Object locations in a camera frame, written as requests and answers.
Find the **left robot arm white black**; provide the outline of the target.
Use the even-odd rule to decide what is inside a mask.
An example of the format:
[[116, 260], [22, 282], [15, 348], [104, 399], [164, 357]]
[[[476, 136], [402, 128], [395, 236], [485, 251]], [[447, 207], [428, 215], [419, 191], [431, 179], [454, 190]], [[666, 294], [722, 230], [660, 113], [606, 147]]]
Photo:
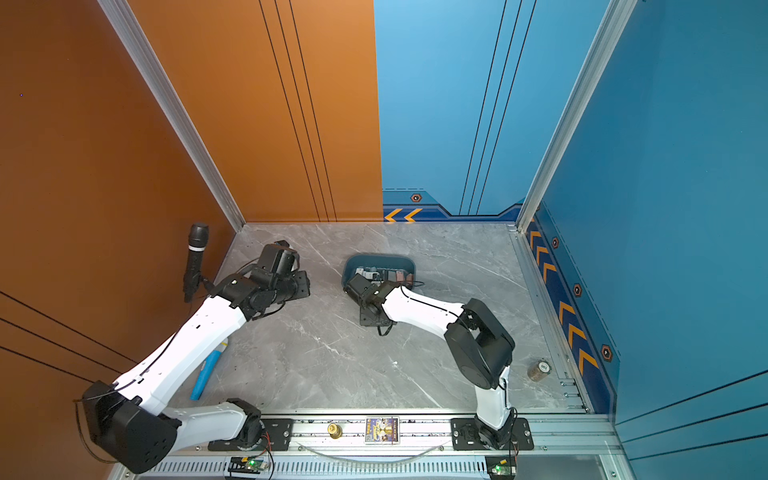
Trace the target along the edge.
[[232, 274], [210, 287], [199, 309], [145, 360], [113, 383], [94, 382], [76, 414], [81, 438], [135, 474], [149, 471], [169, 453], [225, 441], [246, 450], [264, 433], [254, 405], [229, 398], [213, 406], [172, 408], [183, 382], [231, 334], [254, 319], [310, 294], [303, 270], [267, 282]]

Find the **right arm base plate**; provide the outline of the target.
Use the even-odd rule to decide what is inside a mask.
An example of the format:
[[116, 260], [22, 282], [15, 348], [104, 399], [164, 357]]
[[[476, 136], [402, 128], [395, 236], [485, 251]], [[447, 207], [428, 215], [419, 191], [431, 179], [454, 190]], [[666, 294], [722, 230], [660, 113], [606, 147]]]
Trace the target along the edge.
[[532, 451], [535, 448], [533, 434], [526, 418], [510, 418], [495, 431], [476, 418], [450, 420], [451, 440], [456, 451], [507, 450]]

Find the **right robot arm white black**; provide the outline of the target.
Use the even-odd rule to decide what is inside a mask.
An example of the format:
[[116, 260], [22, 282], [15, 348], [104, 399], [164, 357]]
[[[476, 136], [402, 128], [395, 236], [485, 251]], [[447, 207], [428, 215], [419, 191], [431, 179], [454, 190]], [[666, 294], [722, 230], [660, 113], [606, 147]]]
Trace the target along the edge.
[[344, 291], [358, 304], [360, 323], [376, 327], [381, 336], [403, 323], [442, 338], [460, 373], [474, 385], [474, 422], [481, 444], [491, 449], [512, 446], [516, 415], [509, 376], [515, 341], [485, 303], [475, 298], [441, 301], [400, 283], [375, 284], [360, 275]]

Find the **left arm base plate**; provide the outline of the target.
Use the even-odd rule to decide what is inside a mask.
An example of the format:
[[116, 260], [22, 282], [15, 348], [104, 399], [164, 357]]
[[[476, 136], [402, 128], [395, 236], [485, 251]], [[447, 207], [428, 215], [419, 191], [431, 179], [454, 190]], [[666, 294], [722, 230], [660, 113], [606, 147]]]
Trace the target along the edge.
[[287, 451], [290, 445], [293, 420], [290, 418], [267, 418], [255, 421], [247, 421], [243, 431], [230, 440], [215, 440], [207, 445], [207, 449], [213, 452], [273, 452]]

